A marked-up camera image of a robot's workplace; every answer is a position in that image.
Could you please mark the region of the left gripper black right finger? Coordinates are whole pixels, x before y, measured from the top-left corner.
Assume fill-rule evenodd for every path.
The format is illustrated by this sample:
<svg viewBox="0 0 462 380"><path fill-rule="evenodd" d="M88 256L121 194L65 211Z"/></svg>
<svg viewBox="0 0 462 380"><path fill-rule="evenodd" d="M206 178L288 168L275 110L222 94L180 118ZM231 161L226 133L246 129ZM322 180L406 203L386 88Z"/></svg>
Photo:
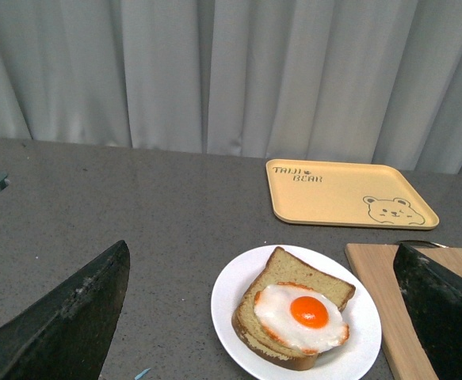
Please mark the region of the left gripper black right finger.
<svg viewBox="0 0 462 380"><path fill-rule="evenodd" d="M462 277L403 243L393 270L433 370L439 379L462 379Z"/></svg>

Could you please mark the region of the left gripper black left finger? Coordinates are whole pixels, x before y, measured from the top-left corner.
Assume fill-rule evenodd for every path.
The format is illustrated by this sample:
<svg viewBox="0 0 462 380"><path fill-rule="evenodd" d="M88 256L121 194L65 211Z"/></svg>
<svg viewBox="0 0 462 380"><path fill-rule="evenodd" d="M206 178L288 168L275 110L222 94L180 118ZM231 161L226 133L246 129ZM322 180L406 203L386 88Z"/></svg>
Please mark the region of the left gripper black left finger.
<svg viewBox="0 0 462 380"><path fill-rule="evenodd" d="M118 241L0 327L0 379L97 379L128 288Z"/></svg>

